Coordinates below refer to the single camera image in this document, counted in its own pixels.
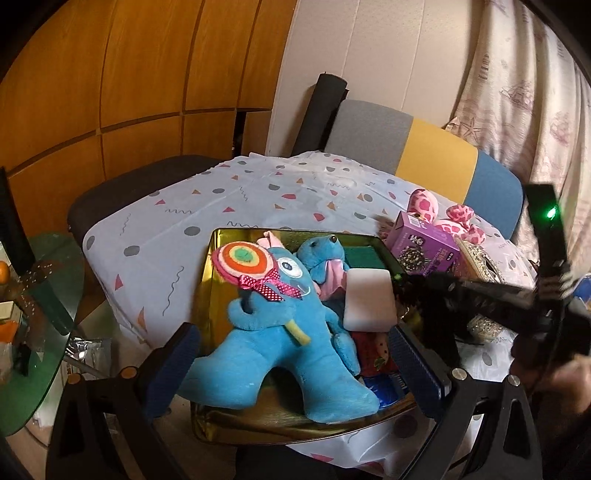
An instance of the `blue stuffed animal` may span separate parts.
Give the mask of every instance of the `blue stuffed animal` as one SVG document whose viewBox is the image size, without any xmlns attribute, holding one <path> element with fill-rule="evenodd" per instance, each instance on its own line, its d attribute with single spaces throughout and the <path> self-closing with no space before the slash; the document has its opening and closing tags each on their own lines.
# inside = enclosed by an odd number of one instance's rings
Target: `blue stuffed animal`
<svg viewBox="0 0 591 480">
<path fill-rule="evenodd" d="M 378 398 L 349 372 L 359 372 L 356 356 L 337 354 L 350 351 L 353 340 L 320 302 L 309 272 L 285 248 L 268 251 L 277 261 L 280 280 L 299 289 L 302 297 L 268 301 L 256 291 L 239 290 L 240 298 L 228 305 L 234 330 L 211 355 L 195 359 L 178 394 L 201 405 L 247 408 L 256 403 L 269 370 L 283 367 L 298 381 L 310 420 L 335 423 L 376 413 Z M 291 320 L 311 338 L 308 345 L 283 327 Z"/>
<path fill-rule="evenodd" d="M 326 267 L 330 260 L 341 260 L 343 270 L 349 269 L 345 263 L 345 250 L 336 235 L 309 238 L 299 247 L 297 258 L 308 269 L 312 280 L 318 284 L 326 281 Z"/>
</svg>

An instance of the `patterned tablecloth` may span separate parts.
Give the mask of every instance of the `patterned tablecloth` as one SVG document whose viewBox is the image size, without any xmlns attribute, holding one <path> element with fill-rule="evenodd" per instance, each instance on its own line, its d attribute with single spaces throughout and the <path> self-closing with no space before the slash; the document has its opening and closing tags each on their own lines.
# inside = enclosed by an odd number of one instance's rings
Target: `patterned tablecloth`
<svg viewBox="0 0 591 480">
<path fill-rule="evenodd" d="M 86 234 L 83 251 L 121 330 L 148 350 L 164 345 L 190 318 L 194 288 L 216 228 L 318 229 L 384 236 L 416 188 L 328 153 L 293 158 L 252 154 L 151 193 L 100 221 Z M 453 202 L 441 196 L 437 199 L 440 217 L 445 216 Z M 515 245 L 485 220 L 475 217 L 474 221 L 485 231 L 483 247 L 506 282 L 533 288 L 529 263 Z M 510 332 L 503 332 L 497 342 L 486 346 L 462 345 L 460 354 L 467 370 L 476 378 L 503 379 L 511 360 L 512 338 Z M 406 427 L 398 428 L 399 437 L 405 439 L 402 449 L 384 443 L 398 430 L 380 426 L 374 427 L 374 433 L 382 440 L 374 438 L 368 445 L 367 436 L 359 436 L 358 440 L 365 440 L 357 449 L 347 436 L 332 439 L 330 448 L 322 444 L 328 440 L 314 442 L 308 451 L 309 443 L 294 448 L 342 466 L 371 463 L 375 472 L 399 473 L 405 462 L 400 456 L 392 457 L 392 448 L 398 453 L 416 452 L 416 443 L 425 434 L 419 427 L 426 429 L 428 424 L 417 413 L 402 418 L 406 419 Z M 379 429 L 389 433 L 378 433 Z M 336 442 L 346 448 L 334 450 Z M 321 451 L 314 453 L 315 448 Z"/>
</svg>

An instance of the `pink giraffe plush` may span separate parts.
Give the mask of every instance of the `pink giraffe plush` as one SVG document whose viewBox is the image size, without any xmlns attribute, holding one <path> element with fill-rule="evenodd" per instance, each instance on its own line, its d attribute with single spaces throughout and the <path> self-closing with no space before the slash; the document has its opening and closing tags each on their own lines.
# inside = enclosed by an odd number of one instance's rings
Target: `pink giraffe plush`
<svg viewBox="0 0 591 480">
<path fill-rule="evenodd" d="M 435 195 L 428 190 L 417 189 L 412 193 L 407 212 L 471 244 L 480 245 L 486 239 L 480 227 L 470 224 L 470 220 L 474 217 L 474 210 L 467 205 L 452 205 L 446 210 L 447 218 L 435 220 L 439 212 L 439 204 Z"/>
<path fill-rule="evenodd" d="M 428 223 L 433 223 L 439 213 L 439 203 L 430 191 L 416 189 L 408 200 L 407 213 L 412 213 Z"/>
</svg>

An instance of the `human hand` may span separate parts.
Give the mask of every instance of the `human hand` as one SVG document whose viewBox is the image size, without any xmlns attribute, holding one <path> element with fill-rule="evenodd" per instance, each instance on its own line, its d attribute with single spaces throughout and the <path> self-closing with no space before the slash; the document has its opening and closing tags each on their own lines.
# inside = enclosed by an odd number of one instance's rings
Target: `human hand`
<svg viewBox="0 0 591 480">
<path fill-rule="evenodd" d="M 544 375 L 544 367 L 531 367 L 535 341 L 515 338 L 511 354 L 515 358 L 510 373 L 520 378 L 527 391 L 535 387 L 544 394 L 536 426 L 542 447 L 575 428 L 591 411 L 591 357 L 575 354 L 563 365 L 555 365 Z"/>
</svg>

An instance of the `glass table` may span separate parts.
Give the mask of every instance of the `glass table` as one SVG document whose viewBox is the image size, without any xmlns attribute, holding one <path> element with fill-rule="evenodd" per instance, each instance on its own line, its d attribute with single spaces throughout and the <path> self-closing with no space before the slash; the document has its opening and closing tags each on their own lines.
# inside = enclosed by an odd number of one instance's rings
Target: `glass table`
<svg viewBox="0 0 591 480">
<path fill-rule="evenodd" d="M 32 350 L 28 375 L 13 370 L 0 385 L 0 434 L 19 431 L 47 394 L 66 351 L 82 298 L 84 259 L 70 235 L 44 233 L 30 239 L 35 262 L 30 274 L 9 284 L 4 300 L 13 300 L 25 320 L 17 333 Z"/>
</svg>

